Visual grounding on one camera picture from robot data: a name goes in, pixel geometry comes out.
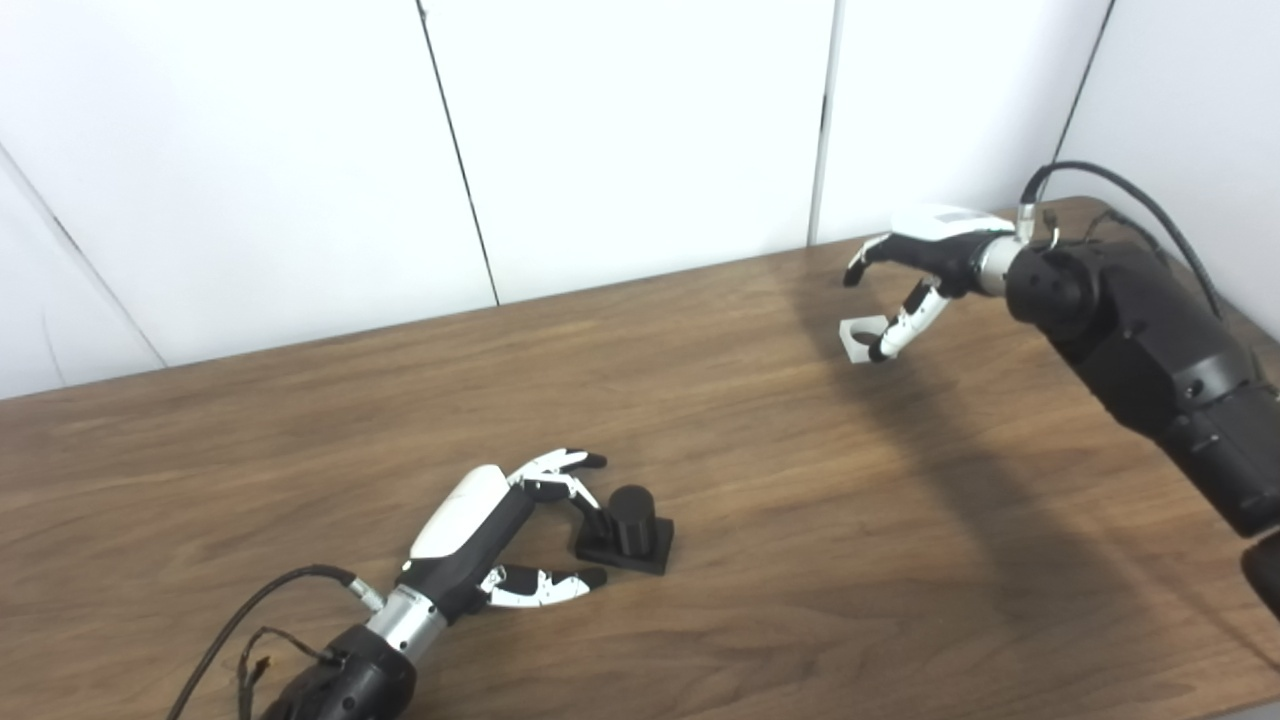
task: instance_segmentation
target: black block object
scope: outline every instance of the black block object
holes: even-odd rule
[[[676,523],[655,516],[653,493],[640,486],[623,486],[613,491],[602,512],[609,534],[602,536],[584,523],[573,543],[579,560],[654,575],[667,573]]]

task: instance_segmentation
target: white square bracket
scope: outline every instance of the white square bracket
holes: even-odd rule
[[[867,318],[852,318],[849,320],[840,322],[840,342],[845,345],[845,352],[849,354],[849,361],[854,365],[860,365],[863,363],[870,363],[870,346],[863,343],[858,340],[858,336],[876,336],[879,337],[884,334],[888,329],[888,318],[884,315],[868,315]]]

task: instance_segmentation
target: black square base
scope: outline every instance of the black square base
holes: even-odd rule
[[[584,524],[577,530],[577,539],[573,542],[573,555],[579,560],[612,565],[625,570],[639,570],[652,575],[667,574],[667,556],[671,555],[671,541],[676,537],[676,523],[666,518],[654,519],[653,552],[645,557],[627,557],[608,539],[600,539],[586,529]]]

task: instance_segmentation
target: black fingertip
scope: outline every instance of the black fingertip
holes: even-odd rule
[[[861,263],[854,263],[845,270],[845,287],[858,287],[858,283],[863,282],[863,273],[867,272],[867,265]]]
[[[584,568],[577,571],[577,579],[582,580],[593,591],[609,582],[609,574],[604,568]]]
[[[609,464],[609,460],[605,456],[596,455],[596,454],[586,451],[586,450],[570,448],[568,452],[586,452],[586,457],[585,459],[582,459],[579,462],[575,462],[576,468],[604,468],[605,465]]]
[[[888,356],[884,355],[884,350],[881,347],[881,341],[883,340],[884,336],[881,336],[876,338],[876,342],[867,346],[867,356],[870,357],[872,363],[883,363],[888,360]]]

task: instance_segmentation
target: black cylinder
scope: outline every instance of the black cylinder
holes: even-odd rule
[[[622,555],[646,557],[658,534],[653,493],[640,486],[622,486],[609,496],[613,537]]]

